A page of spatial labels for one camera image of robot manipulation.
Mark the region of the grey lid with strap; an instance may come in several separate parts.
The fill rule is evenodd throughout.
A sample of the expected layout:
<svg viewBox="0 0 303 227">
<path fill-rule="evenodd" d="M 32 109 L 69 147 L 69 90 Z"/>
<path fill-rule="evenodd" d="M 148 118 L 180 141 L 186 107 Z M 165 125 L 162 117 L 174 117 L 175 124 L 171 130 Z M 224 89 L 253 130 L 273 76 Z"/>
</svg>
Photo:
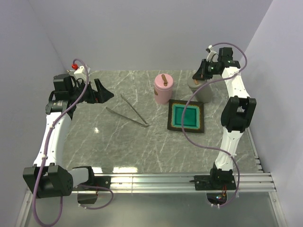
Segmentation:
<svg viewBox="0 0 303 227">
<path fill-rule="evenodd" d="M 208 82 L 207 80 L 196 80 L 196 79 L 189 78 L 187 80 L 187 85 L 192 92 L 195 92 L 196 90 L 198 90 L 202 85 L 206 84 L 207 82 Z"/>
</svg>

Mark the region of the pink lid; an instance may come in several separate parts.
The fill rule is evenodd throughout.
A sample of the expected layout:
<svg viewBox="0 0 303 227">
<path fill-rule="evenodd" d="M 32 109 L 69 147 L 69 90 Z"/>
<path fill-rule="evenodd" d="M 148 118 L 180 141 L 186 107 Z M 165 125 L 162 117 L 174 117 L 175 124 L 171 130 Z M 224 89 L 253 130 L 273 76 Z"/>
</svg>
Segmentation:
<svg viewBox="0 0 303 227">
<path fill-rule="evenodd" d="M 167 91 L 172 89 L 173 84 L 174 80 L 172 76 L 166 73 L 161 73 L 157 75 L 154 80 L 154 86 L 161 91 Z"/>
</svg>

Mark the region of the pink cup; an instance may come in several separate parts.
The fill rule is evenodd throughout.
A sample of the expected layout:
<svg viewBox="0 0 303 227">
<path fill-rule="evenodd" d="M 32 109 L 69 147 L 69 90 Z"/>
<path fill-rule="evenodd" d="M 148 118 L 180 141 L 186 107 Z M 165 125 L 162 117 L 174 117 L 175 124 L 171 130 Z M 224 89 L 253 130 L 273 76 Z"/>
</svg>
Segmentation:
<svg viewBox="0 0 303 227">
<path fill-rule="evenodd" d="M 172 87 L 154 87 L 154 98 L 158 104 L 166 104 L 172 96 Z"/>
</svg>

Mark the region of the metal tongs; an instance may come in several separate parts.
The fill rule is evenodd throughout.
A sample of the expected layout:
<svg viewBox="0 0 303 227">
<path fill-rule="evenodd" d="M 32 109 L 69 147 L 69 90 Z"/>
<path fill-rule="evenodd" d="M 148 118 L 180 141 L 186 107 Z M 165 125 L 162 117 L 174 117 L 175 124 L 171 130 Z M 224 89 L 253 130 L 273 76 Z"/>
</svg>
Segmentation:
<svg viewBox="0 0 303 227">
<path fill-rule="evenodd" d="M 144 128 L 148 128 L 150 125 L 148 124 L 147 120 L 139 113 L 138 110 L 136 110 L 136 108 L 134 107 L 133 104 L 131 104 L 131 102 L 124 96 L 124 95 L 120 95 L 120 98 L 125 102 L 125 104 L 128 106 L 129 110 L 126 112 L 122 112 L 122 111 L 116 111 L 110 107 L 106 107 L 106 110 L 111 113 L 114 114 L 118 117 L 121 117 L 125 120 L 128 120 L 132 123 L 135 123 L 137 125 L 139 125 L 140 127 L 144 127 Z"/>
</svg>

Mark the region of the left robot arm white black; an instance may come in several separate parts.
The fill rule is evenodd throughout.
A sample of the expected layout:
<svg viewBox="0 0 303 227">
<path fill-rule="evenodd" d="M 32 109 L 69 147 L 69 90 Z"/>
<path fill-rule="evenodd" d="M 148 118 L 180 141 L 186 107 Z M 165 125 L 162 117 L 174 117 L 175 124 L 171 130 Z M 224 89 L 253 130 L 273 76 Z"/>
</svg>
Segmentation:
<svg viewBox="0 0 303 227">
<path fill-rule="evenodd" d="M 103 104 L 114 97 L 99 79 L 94 82 L 96 89 L 90 82 L 69 74 L 54 76 L 54 90 L 45 107 L 46 128 L 42 145 L 32 167 L 23 171 L 23 178 L 36 198 L 69 196 L 78 185 L 84 190 L 94 188 L 96 179 L 91 166 L 75 167 L 71 171 L 62 166 L 64 141 L 76 110 L 74 102 Z"/>
</svg>

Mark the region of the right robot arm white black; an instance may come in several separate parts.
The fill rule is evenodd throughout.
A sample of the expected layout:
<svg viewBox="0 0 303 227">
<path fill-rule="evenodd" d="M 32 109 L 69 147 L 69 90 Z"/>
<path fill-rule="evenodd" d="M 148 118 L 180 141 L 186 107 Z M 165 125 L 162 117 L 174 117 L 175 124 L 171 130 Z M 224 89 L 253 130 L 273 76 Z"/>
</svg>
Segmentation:
<svg viewBox="0 0 303 227">
<path fill-rule="evenodd" d="M 240 63 L 233 59 L 233 49 L 222 47 L 215 51 L 212 45 L 206 49 L 208 56 L 202 60 L 195 80 L 212 83 L 214 75 L 220 75 L 219 81 L 225 82 L 228 101 L 221 115 L 223 139 L 213 168 L 210 171 L 209 184 L 214 189 L 234 183 L 234 157 L 245 130 L 250 126 L 257 105 L 256 99 L 250 97 L 242 80 Z"/>
</svg>

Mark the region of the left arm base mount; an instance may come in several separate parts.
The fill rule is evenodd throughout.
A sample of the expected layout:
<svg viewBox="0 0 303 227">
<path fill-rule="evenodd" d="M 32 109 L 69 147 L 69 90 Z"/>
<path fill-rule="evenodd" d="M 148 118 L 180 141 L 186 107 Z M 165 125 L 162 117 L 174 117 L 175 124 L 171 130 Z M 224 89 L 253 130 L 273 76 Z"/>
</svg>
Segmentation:
<svg viewBox="0 0 303 227">
<path fill-rule="evenodd" d="M 93 205 L 101 196 L 101 192 L 108 192 L 111 198 L 110 185 L 111 176 L 108 175 L 94 176 L 92 180 L 80 183 L 77 188 L 74 188 L 74 191 L 78 191 L 77 202 L 80 205 Z"/>
</svg>

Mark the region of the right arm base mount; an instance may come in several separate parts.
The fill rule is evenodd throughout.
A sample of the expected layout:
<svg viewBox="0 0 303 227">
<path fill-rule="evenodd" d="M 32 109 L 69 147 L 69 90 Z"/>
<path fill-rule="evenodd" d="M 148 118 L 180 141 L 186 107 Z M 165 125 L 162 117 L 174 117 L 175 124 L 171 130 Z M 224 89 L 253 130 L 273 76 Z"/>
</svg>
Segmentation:
<svg viewBox="0 0 303 227">
<path fill-rule="evenodd" d="M 237 190 L 234 176 L 195 175 L 191 181 L 196 191 L 207 191 L 206 197 L 211 205 L 222 206 L 227 203 L 227 191 Z"/>
</svg>

